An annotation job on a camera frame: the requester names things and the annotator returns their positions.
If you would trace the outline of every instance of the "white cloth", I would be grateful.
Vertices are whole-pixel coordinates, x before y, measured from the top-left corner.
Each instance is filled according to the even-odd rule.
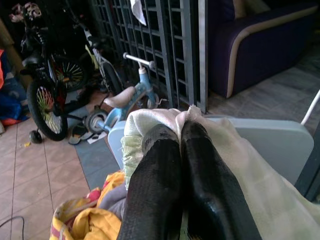
[[[121,140],[127,186],[143,157],[141,142],[144,135],[155,125],[164,124],[177,134],[180,141],[186,120],[205,127],[214,147],[238,180],[262,239],[320,239],[320,206],[301,196],[247,140],[239,136],[230,121],[226,118],[219,122],[210,121],[202,117],[200,109],[195,106],[184,112],[141,109],[129,115]]]
[[[136,17],[136,19],[138,19],[140,23],[146,26],[147,24],[144,12],[142,11],[141,0],[130,0],[130,3],[133,15]]]

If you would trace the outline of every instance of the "yellow cloth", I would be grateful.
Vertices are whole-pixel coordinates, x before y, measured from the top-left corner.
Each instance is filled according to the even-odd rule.
[[[100,206],[102,199],[104,199],[105,195],[110,192],[115,187],[123,184],[125,181],[125,173],[121,171],[117,171],[113,174],[110,174],[105,179],[105,184],[107,184],[101,191],[101,195],[96,203],[97,207]]]
[[[71,235],[75,240],[116,240],[121,221],[112,212],[87,208],[76,216]]]

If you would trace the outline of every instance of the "bicycle handlebar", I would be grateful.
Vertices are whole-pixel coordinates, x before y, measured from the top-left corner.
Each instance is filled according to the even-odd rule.
[[[129,55],[127,52],[125,52],[125,53],[123,54],[123,58],[124,58],[124,59],[131,59],[131,60],[136,61],[136,62],[138,62],[138,63],[147,65],[150,69],[155,69],[155,68],[156,68],[156,63],[155,63],[155,61],[147,61],[147,60],[138,58],[138,57],[136,57],[136,56]]]

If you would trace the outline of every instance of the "sofa armrest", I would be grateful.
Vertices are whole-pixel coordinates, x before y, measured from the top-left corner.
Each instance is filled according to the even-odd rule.
[[[298,21],[308,16],[312,16],[317,9],[318,5],[316,3],[300,3],[263,12],[254,16],[244,17],[219,26],[215,35],[214,46],[210,53],[212,57],[211,62],[213,62],[213,74],[211,78],[213,78],[214,81],[217,79],[223,81],[219,83],[220,86],[214,86],[215,88],[218,88],[218,91],[216,92],[227,98],[233,94],[238,51],[244,40],[249,38],[249,36],[256,35],[260,32],[268,32],[268,35],[272,35],[273,39],[280,40],[282,37],[281,31],[272,32],[272,29],[277,29],[277,27],[283,27],[286,31],[291,31],[292,36],[301,34],[308,35],[303,28],[308,29],[309,26],[300,24]],[[286,28],[286,25],[290,24],[295,25],[295,27],[290,26]],[[287,38],[287,41],[299,41],[302,43],[305,42],[307,36],[303,39],[301,37],[298,37],[297,39],[294,39],[294,37]],[[263,42],[266,40],[260,37],[255,41]]]

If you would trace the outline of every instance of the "tiled floor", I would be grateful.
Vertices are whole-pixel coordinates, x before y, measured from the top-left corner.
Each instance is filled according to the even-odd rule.
[[[67,199],[89,192],[77,152],[67,140],[44,137],[31,144],[30,118],[10,126],[0,136],[0,224],[23,216],[25,240],[47,240],[54,209]],[[1,240],[22,239],[22,221],[15,219],[0,228]]]

